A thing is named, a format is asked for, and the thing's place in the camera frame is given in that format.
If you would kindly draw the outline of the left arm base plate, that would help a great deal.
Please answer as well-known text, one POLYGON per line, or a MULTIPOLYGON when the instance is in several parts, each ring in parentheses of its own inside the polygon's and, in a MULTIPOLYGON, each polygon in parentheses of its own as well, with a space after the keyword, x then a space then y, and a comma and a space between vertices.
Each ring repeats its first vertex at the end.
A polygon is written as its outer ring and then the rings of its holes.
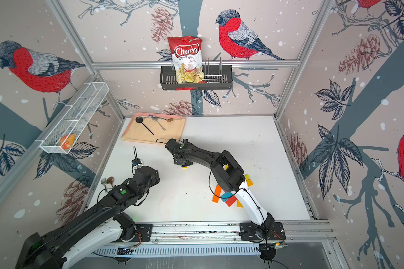
POLYGON ((153 230, 153 224, 136 223, 124 228, 117 243, 144 243, 149 242, 153 230))

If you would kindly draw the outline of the amber long block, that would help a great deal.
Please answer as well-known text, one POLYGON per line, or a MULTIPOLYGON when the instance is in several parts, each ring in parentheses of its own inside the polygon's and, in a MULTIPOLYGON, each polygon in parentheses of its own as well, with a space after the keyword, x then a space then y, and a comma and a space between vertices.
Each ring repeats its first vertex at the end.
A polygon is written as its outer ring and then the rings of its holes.
POLYGON ((246 181, 247 185, 249 187, 253 186, 254 184, 253 184, 252 180, 250 179, 250 176, 248 174, 245 174, 244 176, 245 176, 245 181, 246 181))

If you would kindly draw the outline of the small fork by wall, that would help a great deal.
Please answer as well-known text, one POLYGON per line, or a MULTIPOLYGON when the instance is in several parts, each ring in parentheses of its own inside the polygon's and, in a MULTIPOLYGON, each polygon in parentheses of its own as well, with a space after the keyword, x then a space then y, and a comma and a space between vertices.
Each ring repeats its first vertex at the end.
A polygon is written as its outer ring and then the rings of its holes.
POLYGON ((107 188, 107 179, 106 178, 102 178, 101 179, 101 184, 104 187, 104 190, 107 192, 108 188, 107 188))

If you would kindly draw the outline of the red block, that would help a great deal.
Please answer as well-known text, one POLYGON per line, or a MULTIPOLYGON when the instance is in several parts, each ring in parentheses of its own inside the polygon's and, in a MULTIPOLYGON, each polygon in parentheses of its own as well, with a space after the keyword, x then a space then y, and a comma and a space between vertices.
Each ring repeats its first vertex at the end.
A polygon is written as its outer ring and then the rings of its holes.
POLYGON ((232 196, 229 199, 227 199, 225 203, 228 207, 231 207, 236 201, 237 198, 235 196, 232 196))

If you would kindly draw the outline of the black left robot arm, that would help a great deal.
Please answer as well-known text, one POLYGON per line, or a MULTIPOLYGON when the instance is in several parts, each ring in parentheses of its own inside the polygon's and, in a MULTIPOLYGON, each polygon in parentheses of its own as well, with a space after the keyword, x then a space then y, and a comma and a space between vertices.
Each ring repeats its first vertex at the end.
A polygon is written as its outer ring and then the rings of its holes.
POLYGON ((121 241, 149 241, 151 225, 137 226, 125 213, 141 204, 149 189, 160 182, 159 172, 151 167, 136 169, 132 178, 116 185, 94 206, 71 222, 45 235, 34 233, 21 249, 18 269, 69 269, 106 244, 121 241))

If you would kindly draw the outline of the silver fork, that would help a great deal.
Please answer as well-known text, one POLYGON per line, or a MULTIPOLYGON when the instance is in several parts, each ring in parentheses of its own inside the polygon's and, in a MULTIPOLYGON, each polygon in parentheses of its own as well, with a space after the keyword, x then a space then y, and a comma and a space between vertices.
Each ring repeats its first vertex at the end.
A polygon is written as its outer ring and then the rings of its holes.
POLYGON ((158 125, 161 127, 161 129, 162 129, 163 131, 166 130, 166 128, 163 127, 163 126, 160 124, 160 122, 158 121, 159 118, 158 118, 157 116, 154 116, 154 115, 149 114, 149 117, 150 117, 153 121, 155 121, 156 123, 158 123, 158 125))

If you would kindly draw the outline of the black ladle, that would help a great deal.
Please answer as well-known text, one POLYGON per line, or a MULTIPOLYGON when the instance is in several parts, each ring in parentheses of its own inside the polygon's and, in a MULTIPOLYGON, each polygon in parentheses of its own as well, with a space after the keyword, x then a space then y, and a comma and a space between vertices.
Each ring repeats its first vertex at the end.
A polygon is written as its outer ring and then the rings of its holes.
POLYGON ((143 117, 138 116, 138 117, 136 117, 135 121, 136 121, 136 123, 139 123, 142 126, 144 126, 152 135, 154 135, 154 133, 148 128, 148 126, 145 125, 143 117))

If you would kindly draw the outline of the orange item in white basket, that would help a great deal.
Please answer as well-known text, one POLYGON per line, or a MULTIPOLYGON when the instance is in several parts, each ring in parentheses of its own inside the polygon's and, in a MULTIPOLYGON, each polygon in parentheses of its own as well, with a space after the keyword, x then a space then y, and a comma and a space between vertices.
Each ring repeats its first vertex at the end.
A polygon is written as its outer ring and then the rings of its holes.
POLYGON ((73 147, 75 140, 76 134, 67 134, 60 139, 59 145, 63 150, 67 151, 73 147))

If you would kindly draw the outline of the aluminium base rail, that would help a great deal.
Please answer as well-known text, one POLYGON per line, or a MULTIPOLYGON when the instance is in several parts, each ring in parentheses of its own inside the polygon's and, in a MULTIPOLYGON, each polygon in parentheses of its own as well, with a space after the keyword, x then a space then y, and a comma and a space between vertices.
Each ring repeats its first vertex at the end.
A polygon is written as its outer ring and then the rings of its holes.
MULTIPOLYGON (((333 229, 325 220, 290 220, 274 225, 273 239, 268 240, 281 249, 291 243, 336 242, 333 229)), ((143 242, 137 244, 108 243, 94 251, 93 257, 155 258, 177 256, 258 255, 261 238, 245 241, 241 234, 250 233, 249 226, 239 221, 157 222, 143 231, 143 242)))

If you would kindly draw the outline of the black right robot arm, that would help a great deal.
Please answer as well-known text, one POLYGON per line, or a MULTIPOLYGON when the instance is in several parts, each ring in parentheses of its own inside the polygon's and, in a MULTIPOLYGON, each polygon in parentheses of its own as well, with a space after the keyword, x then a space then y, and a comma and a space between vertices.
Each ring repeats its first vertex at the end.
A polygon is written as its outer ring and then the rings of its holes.
POLYGON ((230 152, 208 151, 188 140, 175 139, 168 140, 165 148, 172 154, 175 165, 189 167, 197 163, 209 168, 210 175, 217 184, 242 204, 255 228, 265 235, 273 231, 274 217, 254 197, 245 179, 244 170, 230 152))

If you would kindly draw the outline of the wooden handled spoon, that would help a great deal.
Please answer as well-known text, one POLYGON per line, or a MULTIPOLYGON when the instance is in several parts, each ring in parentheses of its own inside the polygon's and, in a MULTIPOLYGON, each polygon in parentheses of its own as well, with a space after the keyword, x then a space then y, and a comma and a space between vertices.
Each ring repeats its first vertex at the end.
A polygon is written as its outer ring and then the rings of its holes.
POLYGON ((159 119, 164 120, 164 121, 166 121, 168 123, 173 121, 173 118, 162 118, 162 117, 158 117, 158 116, 155 116, 155 115, 152 115, 152 114, 149 114, 149 116, 150 116, 150 118, 154 119, 155 121, 158 121, 159 119))

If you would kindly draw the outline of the red cassava chips bag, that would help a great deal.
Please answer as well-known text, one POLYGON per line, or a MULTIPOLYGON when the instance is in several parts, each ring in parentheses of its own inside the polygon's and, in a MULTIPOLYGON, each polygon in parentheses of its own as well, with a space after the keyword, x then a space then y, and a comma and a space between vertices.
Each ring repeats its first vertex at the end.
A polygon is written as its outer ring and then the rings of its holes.
POLYGON ((204 79, 202 42, 198 37, 168 37, 178 84, 199 84, 204 79))

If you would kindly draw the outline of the beige folded cloth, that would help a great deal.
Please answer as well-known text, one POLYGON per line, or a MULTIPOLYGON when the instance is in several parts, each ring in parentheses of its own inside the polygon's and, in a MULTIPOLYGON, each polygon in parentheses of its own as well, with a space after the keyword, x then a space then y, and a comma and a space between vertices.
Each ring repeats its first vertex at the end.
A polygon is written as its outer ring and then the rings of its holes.
POLYGON ((170 139, 181 140, 182 133, 184 131, 186 118, 179 115, 168 114, 152 114, 162 118, 173 118, 172 122, 166 122, 164 120, 158 120, 160 124, 166 128, 165 131, 149 117, 150 113, 137 113, 133 116, 130 123, 124 130, 121 136, 122 141, 126 142, 141 142, 141 143, 157 143, 166 142, 170 139), (144 119, 144 123, 154 133, 152 135, 144 126, 136 123, 136 117, 141 116, 144 119))

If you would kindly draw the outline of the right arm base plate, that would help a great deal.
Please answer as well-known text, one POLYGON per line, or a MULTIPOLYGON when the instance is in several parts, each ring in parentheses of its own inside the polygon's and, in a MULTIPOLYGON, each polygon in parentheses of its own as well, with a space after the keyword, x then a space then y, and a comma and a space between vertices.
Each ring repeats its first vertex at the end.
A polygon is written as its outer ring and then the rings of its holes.
POLYGON ((242 241, 258 243, 262 241, 284 241, 286 239, 282 223, 269 224, 268 228, 252 222, 240 223, 239 226, 239 236, 242 241))

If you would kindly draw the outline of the orange block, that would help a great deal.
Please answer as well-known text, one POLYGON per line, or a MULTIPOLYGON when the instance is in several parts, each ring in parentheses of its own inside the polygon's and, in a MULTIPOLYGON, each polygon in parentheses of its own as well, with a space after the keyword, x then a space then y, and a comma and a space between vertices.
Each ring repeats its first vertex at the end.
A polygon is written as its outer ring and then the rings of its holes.
POLYGON ((220 187, 220 185, 216 185, 212 202, 214 202, 216 204, 219 203, 219 201, 221 199, 221 194, 222 194, 222 188, 220 187))

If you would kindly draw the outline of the small wooden spoon by wall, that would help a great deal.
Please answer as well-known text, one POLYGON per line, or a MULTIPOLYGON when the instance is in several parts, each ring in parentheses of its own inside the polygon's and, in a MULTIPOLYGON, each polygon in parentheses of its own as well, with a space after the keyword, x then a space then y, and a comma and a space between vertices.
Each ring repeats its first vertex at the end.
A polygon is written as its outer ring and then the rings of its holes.
POLYGON ((114 177, 108 177, 108 178, 106 179, 106 183, 107 183, 108 185, 110 185, 111 187, 114 187, 114 177))

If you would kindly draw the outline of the teal long block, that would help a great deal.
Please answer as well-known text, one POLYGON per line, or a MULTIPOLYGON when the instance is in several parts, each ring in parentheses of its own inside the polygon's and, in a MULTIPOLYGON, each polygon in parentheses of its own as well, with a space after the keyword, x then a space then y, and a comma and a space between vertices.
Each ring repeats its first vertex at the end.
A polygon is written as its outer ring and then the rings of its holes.
POLYGON ((228 199, 230 199, 231 197, 233 197, 233 194, 230 192, 225 192, 223 195, 220 196, 220 199, 223 202, 226 202, 228 199))

